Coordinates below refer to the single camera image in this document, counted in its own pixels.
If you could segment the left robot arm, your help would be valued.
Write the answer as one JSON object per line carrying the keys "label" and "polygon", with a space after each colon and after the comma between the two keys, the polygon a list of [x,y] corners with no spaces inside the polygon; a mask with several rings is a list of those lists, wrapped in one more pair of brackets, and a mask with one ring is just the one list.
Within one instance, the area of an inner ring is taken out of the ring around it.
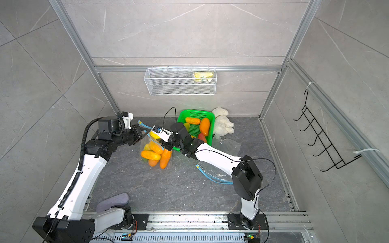
{"label": "left robot arm", "polygon": [[32,225],[45,243],[88,243],[96,233],[110,227],[131,228],[135,224],[128,195],[106,203],[106,210],[85,218],[84,208],[100,173],[117,148],[135,145],[145,137],[133,114],[99,117],[89,122],[83,132],[80,158],[71,180],[58,202],[45,217]]}

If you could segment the clear zip-top bag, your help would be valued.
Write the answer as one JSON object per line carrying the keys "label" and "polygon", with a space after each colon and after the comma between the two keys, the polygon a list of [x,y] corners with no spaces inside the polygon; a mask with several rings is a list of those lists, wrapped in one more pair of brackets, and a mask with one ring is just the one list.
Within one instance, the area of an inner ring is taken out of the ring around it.
{"label": "clear zip-top bag", "polygon": [[[141,122],[140,120],[138,121],[138,124],[143,127],[143,128],[147,128],[149,130],[149,133],[146,137],[144,137],[141,142],[140,142],[140,153],[143,151],[143,150],[151,150],[159,155],[162,155],[163,152],[164,152],[164,148],[162,147],[162,144],[160,142],[160,137],[158,135],[156,135],[155,133],[152,132],[152,127],[149,127],[147,125],[145,125],[143,122]],[[149,164],[149,160],[147,159],[144,159],[141,157],[141,155],[139,156],[139,159],[142,163],[144,164]]]}
{"label": "clear zip-top bag", "polygon": [[[241,143],[233,139],[216,139],[214,138],[212,147],[225,152],[232,156],[237,156],[241,149]],[[206,162],[198,162],[196,168],[209,180],[217,184],[232,185],[233,181],[230,175],[225,173],[222,169],[217,168]]]}

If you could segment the yellow orange mango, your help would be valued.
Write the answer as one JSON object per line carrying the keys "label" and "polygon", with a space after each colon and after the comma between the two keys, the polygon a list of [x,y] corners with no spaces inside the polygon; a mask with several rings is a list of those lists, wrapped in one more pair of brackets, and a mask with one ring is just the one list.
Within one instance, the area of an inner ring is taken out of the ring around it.
{"label": "yellow orange mango", "polygon": [[141,157],[147,160],[159,161],[161,159],[161,155],[151,151],[151,150],[143,150],[140,153]]}

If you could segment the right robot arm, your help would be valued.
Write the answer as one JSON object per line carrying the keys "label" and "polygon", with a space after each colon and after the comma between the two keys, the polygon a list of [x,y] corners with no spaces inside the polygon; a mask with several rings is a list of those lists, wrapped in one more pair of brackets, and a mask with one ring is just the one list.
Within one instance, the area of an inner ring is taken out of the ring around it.
{"label": "right robot arm", "polygon": [[258,195],[264,190],[262,187],[263,175],[255,161],[250,156],[237,157],[219,151],[205,143],[203,140],[193,138],[183,123],[175,122],[170,129],[154,125],[151,134],[159,136],[159,142],[166,150],[173,148],[188,158],[208,163],[228,174],[236,194],[241,198],[241,211],[239,214],[229,213],[229,222],[234,226],[229,229],[269,229],[267,217],[259,214]]}

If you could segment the large orange mango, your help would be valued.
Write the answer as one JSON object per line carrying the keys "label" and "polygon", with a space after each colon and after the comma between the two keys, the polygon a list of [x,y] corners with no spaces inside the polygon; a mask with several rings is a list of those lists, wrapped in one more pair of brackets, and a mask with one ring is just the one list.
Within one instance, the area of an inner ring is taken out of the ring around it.
{"label": "large orange mango", "polygon": [[200,122],[200,133],[203,134],[205,137],[209,136],[210,125],[211,122],[208,118],[203,118]]}

